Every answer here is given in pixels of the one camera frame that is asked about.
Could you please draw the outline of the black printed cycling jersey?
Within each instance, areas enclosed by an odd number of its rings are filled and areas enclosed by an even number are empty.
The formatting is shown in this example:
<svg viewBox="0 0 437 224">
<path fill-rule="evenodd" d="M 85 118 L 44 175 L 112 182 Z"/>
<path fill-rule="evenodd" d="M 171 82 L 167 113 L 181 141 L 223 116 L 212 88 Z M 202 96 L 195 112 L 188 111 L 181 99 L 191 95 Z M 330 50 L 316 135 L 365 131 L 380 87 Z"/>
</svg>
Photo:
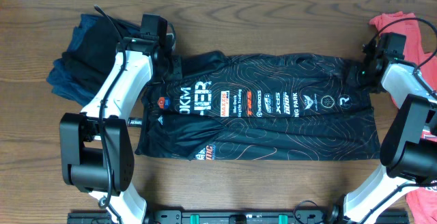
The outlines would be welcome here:
<svg viewBox="0 0 437 224">
<path fill-rule="evenodd" d="M 176 56 L 142 97 L 136 154 L 185 160 L 368 160 L 380 142 L 369 92 L 340 57 Z"/>
</svg>

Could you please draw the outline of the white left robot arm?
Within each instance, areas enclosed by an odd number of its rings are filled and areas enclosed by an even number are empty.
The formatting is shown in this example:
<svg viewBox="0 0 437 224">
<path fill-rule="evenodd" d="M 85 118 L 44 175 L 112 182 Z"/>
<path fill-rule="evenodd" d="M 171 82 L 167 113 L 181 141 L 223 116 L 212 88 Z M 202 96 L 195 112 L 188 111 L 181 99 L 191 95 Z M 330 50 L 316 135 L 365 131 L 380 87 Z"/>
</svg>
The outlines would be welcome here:
<svg viewBox="0 0 437 224">
<path fill-rule="evenodd" d="M 72 212 L 68 223 L 153 223 L 132 183 L 135 159 L 128 122 L 136 99 L 170 58 L 175 35 L 125 37 L 96 96 L 59 124 L 64 182 L 97 200 L 96 212 Z"/>
</svg>

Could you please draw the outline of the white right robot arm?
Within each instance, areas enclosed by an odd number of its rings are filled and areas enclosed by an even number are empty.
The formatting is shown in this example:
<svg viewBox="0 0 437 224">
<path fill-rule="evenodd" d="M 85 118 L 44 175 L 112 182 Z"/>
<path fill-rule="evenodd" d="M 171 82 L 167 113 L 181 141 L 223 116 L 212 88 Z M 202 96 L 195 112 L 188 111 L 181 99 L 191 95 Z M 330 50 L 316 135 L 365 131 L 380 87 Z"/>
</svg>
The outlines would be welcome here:
<svg viewBox="0 0 437 224">
<path fill-rule="evenodd" d="M 376 223 L 399 198 L 436 184 L 436 91 L 419 67 L 404 59 L 406 37 L 382 33 L 364 45 L 361 65 L 348 80 L 391 95 L 399 110 L 380 148 L 380 164 L 354 191 L 333 206 L 327 223 Z"/>
</svg>

